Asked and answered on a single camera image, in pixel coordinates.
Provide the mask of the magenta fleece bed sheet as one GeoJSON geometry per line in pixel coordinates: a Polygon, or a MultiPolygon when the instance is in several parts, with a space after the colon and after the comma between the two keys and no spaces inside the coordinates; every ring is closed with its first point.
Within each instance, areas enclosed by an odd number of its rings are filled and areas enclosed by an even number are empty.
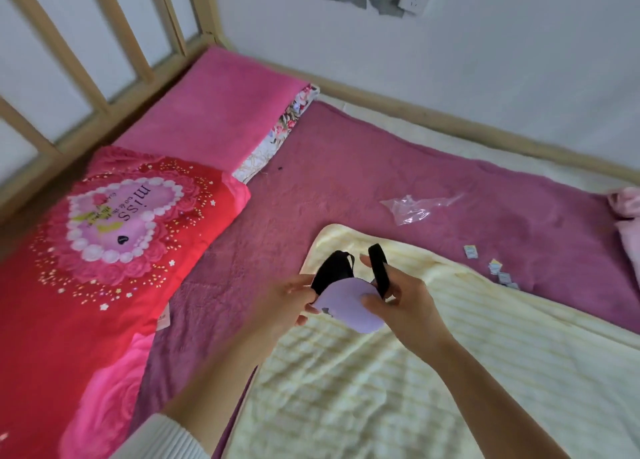
{"type": "Polygon", "coordinates": [[[129,434],[222,349],[250,299],[276,275],[312,273],[335,250],[357,255],[389,239],[467,266],[496,284],[640,335],[640,290],[607,196],[482,160],[412,144],[314,103],[264,171],[252,199],[172,298],[156,335],[129,434]],[[467,196],[440,215],[397,226],[379,203],[411,194],[467,196]],[[468,259],[464,245],[475,245],[468,259]]]}

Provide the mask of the red heart print quilt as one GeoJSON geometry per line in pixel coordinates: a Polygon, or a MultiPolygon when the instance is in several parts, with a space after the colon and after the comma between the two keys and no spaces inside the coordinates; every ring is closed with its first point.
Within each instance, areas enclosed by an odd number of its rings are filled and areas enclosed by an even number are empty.
{"type": "Polygon", "coordinates": [[[250,199],[231,173],[99,149],[0,263],[0,459],[108,459],[158,320],[250,199]]]}

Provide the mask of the cream mattress pad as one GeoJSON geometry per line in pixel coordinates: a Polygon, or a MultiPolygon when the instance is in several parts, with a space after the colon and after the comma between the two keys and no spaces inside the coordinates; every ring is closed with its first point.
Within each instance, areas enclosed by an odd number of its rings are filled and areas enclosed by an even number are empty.
{"type": "Polygon", "coordinates": [[[407,142],[437,149],[451,155],[490,162],[511,171],[543,176],[557,183],[598,194],[608,194],[624,187],[636,187],[635,183],[604,174],[494,149],[477,142],[446,135],[324,94],[319,95],[318,100],[337,108],[344,114],[388,131],[407,142]]]}

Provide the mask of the person's right hand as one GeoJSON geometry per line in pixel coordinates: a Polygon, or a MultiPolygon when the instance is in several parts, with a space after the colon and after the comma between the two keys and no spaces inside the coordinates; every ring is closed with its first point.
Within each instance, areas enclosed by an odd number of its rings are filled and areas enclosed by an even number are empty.
{"type": "Polygon", "coordinates": [[[382,321],[409,351],[431,367],[436,367],[443,343],[452,336],[427,285],[420,278],[387,263],[384,266],[389,287],[383,299],[395,305],[396,311],[389,320],[382,321]]]}

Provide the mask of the yellow striped blanket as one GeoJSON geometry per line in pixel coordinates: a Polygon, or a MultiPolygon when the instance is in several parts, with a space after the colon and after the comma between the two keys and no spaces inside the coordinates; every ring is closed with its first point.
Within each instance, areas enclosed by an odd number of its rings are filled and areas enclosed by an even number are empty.
{"type": "MultiPolygon", "coordinates": [[[[573,459],[640,459],[640,335],[380,239],[447,327],[573,459]]],[[[250,384],[221,459],[482,459],[451,394],[388,327],[310,316],[250,384]]]]}

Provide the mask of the white knit sleeve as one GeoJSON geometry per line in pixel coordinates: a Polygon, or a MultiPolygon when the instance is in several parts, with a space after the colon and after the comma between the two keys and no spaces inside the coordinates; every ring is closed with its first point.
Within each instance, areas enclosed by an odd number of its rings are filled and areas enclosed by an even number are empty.
{"type": "Polygon", "coordinates": [[[211,459],[211,454],[178,422],[154,414],[109,459],[211,459]]]}

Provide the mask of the light pink garment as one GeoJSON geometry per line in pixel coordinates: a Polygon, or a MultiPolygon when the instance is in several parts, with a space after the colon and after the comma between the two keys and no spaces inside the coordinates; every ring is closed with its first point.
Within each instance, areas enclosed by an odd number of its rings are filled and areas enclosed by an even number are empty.
{"type": "Polygon", "coordinates": [[[619,218],[615,225],[640,289],[640,187],[614,190],[607,195],[607,201],[619,218]]]}

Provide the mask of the person's left hand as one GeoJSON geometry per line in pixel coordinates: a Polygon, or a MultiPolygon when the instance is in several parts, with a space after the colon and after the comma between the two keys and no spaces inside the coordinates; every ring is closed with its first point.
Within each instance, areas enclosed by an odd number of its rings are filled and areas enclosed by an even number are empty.
{"type": "Polygon", "coordinates": [[[311,292],[284,293],[285,280],[268,286],[254,299],[243,328],[259,343],[260,348],[271,350],[276,342],[294,326],[302,326],[308,315],[321,311],[314,307],[317,294],[311,292]]]}

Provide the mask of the pink fleece pillow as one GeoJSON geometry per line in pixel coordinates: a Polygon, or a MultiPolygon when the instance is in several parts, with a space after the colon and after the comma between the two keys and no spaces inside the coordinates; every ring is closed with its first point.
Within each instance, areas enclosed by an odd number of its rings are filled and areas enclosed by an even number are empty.
{"type": "Polygon", "coordinates": [[[232,173],[310,82],[209,48],[114,145],[232,173]]]}

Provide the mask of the clear plastic bag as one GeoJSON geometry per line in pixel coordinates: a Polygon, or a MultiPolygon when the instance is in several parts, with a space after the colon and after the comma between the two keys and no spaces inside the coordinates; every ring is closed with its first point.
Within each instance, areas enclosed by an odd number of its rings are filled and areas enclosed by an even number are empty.
{"type": "Polygon", "coordinates": [[[447,212],[448,209],[467,196],[465,193],[447,197],[418,197],[411,194],[379,201],[388,212],[397,226],[404,226],[414,222],[423,221],[447,212]]]}

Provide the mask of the floral print pillow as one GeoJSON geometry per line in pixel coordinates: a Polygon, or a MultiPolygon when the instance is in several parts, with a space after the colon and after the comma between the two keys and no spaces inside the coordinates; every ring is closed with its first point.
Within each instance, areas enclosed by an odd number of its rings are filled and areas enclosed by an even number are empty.
{"type": "Polygon", "coordinates": [[[233,172],[233,177],[247,184],[256,174],[261,172],[284,144],[300,117],[320,95],[320,92],[320,88],[312,83],[304,87],[278,118],[266,137],[233,172]]]}

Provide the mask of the wooden bed frame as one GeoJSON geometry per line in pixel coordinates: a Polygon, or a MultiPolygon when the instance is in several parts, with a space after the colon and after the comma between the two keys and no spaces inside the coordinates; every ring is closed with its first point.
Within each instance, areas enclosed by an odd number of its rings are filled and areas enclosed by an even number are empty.
{"type": "MultiPolygon", "coordinates": [[[[177,82],[187,68],[199,58],[206,48],[218,45],[235,51],[236,48],[224,34],[217,0],[191,0],[201,34],[195,40],[185,42],[171,0],[159,0],[161,14],[167,18],[165,29],[177,45],[177,52],[152,67],[145,58],[135,34],[117,0],[96,0],[109,26],[124,49],[139,80],[113,101],[101,93],[96,83],[60,34],[50,16],[37,0],[11,0],[36,30],[50,54],[70,75],[93,107],[88,121],[63,136],[59,144],[46,139],[18,110],[0,96],[0,118],[4,119],[26,142],[33,146],[38,156],[19,170],[18,174],[0,186],[0,224],[13,217],[59,174],[90,153],[108,137],[121,134],[144,107],[157,101],[160,94],[177,82]]],[[[576,153],[564,147],[527,139],[510,131],[490,125],[468,121],[437,110],[419,107],[398,99],[357,89],[331,81],[316,74],[309,74],[276,63],[259,60],[260,63],[281,73],[307,79],[318,84],[323,93],[342,101],[368,108],[376,112],[403,119],[408,123],[466,139],[493,149],[548,160],[559,165],[575,167],[604,174],[611,178],[640,185],[640,170],[605,161],[596,156],[576,153]]]]}

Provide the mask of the person's right forearm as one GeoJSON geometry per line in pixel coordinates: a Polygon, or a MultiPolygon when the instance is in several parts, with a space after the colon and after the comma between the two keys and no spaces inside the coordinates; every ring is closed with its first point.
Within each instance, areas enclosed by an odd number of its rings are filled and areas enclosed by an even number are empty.
{"type": "Polygon", "coordinates": [[[570,459],[452,336],[436,341],[424,361],[452,395],[484,459],[570,459]]]}

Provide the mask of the person's left forearm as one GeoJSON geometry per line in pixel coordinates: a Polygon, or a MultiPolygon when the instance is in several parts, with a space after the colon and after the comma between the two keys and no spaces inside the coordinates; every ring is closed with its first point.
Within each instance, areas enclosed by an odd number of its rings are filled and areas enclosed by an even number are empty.
{"type": "Polygon", "coordinates": [[[245,325],[162,410],[189,432],[206,458],[218,447],[252,373],[288,329],[268,321],[245,325]]]}

